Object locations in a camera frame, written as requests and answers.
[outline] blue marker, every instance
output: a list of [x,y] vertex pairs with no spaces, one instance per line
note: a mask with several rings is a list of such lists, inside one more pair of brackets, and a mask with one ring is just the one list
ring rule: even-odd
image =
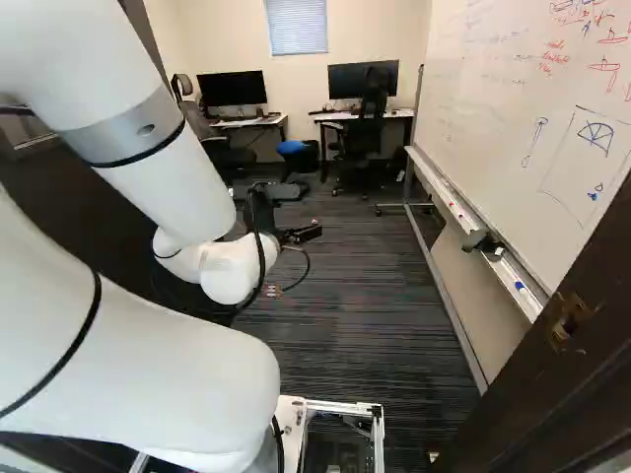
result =
[[536,300],[534,300],[532,298],[532,295],[530,294],[530,291],[527,289],[527,287],[524,285],[524,283],[522,281],[516,281],[515,282],[515,289],[517,289],[518,292],[522,296],[524,296],[524,301],[530,306],[532,311],[536,315],[539,315],[539,313],[541,312],[543,307],[539,306],[538,301],[536,301]]

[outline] computer monitor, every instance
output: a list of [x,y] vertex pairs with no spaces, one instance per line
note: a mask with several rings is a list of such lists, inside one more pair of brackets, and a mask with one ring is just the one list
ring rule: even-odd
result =
[[396,96],[398,85],[398,60],[356,62],[351,64],[329,64],[328,97],[337,99],[360,99],[366,89],[369,68],[379,68],[387,77],[387,94]]
[[199,74],[197,82],[206,106],[267,103],[263,71]]

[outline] window blind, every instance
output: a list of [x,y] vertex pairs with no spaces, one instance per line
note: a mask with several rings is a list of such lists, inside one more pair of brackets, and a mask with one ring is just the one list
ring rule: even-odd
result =
[[327,52],[326,0],[265,0],[272,56]]

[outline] black office chair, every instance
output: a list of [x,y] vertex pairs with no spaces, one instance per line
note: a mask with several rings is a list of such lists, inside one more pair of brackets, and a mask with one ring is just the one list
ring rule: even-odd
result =
[[368,190],[372,184],[370,174],[371,153],[382,150],[382,131],[387,104],[386,79],[375,70],[367,73],[367,89],[362,98],[359,118],[345,124],[323,123],[322,126],[337,132],[337,143],[328,148],[337,151],[334,161],[338,168],[337,184],[332,195],[336,197],[348,187],[357,187],[362,198],[368,199]]
[[231,148],[228,135],[219,133],[209,126],[195,101],[185,101],[182,97],[193,93],[193,85],[186,74],[175,74],[171,79],[175,101],[192,128],[208,158],[221,175],[226,185],[248,167],[256,163],[256,153],[248,148]]

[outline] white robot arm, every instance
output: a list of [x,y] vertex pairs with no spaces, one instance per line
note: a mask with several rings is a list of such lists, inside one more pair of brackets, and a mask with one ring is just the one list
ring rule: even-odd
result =
[[[279,252],[213,242],[232,199],[113,0],[4,0],[0,91],[20,97],[153,219],[154,252],[236,304]],[[279,370],[258,340],[149,304],[43,236],[0,192],[0,430],[119,442],[240,473],[268,432]]]

